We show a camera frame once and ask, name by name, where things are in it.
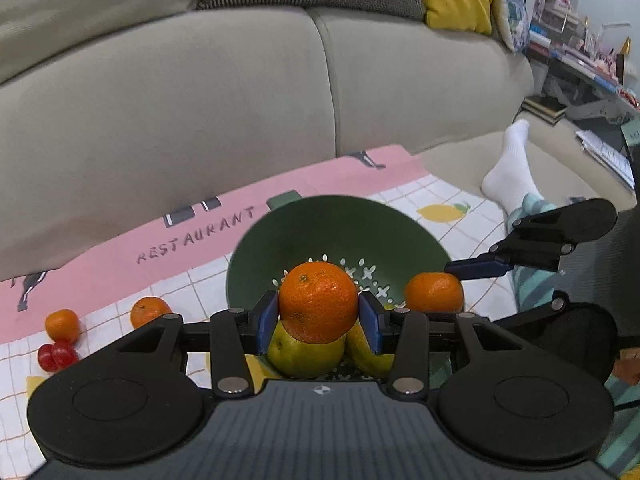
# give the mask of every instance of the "person's leg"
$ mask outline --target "person's leg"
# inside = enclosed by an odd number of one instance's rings
[[[509,126],[502,139],[500,159],[482,181],[484,195],[497,202],[507,215],[522,206],[527,194],[540,196],[527,161],[528,136],[528,121],[520,119]]]

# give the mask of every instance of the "blue gripper pad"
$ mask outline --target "blue gripper pad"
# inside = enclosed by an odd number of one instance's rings
[[[496,278],[504,276],[513,270],[513,266],[492,259],[490,255],[481,254],[477,258],[456,260],[444,266],[444,272],[453,274],[461,282],[465,280],[480,280],[482,278]]]
[[[260,322],[258,324],[258,333],[256,336],[258,354],[266,355],[269,349],[269,343],[273,336],[273,331],[276,330],[278,323],[278,293],[274,294],[268,299],[269,303],[260,316]]]
[[[378,313],[363,294],[358,295],[358,317],[369,343],[369,348],[376,355],[382,354],[382,338],[378,330]]]

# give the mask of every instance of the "metal bolt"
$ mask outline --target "metal bolt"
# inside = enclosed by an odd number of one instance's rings
[[[411,395],[421,392],[424,388],[424,383],[415,377],[400,377],[394,381],[392,386],[396,392]]]
[[[555,311],[562,310],[564,308],[564,300],[562,298],[555,298],[551,302],[551,308]]]
[[[218,381],[218,389],[226,394],[241,394],[249,387],[242,377],[225,377]]]

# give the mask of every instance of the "round black disc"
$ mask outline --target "round black disc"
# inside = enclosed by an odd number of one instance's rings
[[[572,308],[549,323],[534,343],[604,383],[618,354],[618,329],[601,308]]]
[[[440,389],[446,428],[479,454],[514,465],[560,465],[597,452],[613,421],[598,380],[542,352],[488,352]]]
[[[142,462],[179,444],[202,417],[193,381],[148,356],[114,352],[69,371],[38,387],[27,414],[36,441],[63,462]]]

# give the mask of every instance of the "green pear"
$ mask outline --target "green pear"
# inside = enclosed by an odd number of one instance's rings
[[[347,332],[347,355],[363,373],[377,379],[389,375],[395,357],[393,354],[375,355],[371,351],[359,320]]]
[[[295,379],[325,375],[337,367],[344,354],[344,339],[324,345],[298,341],[284,330],[281,322],[273,332],[267,359],[276,370]]]

